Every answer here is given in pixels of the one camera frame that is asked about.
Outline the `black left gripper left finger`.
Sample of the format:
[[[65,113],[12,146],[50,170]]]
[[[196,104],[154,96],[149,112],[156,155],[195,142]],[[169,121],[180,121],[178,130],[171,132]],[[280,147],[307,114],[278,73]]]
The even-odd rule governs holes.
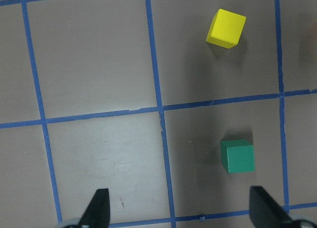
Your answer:
[[[97,189],[77,226],[79,228],[107,228],[110,224],[108,188]]]

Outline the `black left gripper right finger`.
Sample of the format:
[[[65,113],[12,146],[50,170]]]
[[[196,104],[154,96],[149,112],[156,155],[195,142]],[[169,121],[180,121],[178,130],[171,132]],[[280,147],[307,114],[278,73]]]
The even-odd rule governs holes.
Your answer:
[[[292,228],[293,220],[262,186],[249,190],[249,217],[255,228]]]

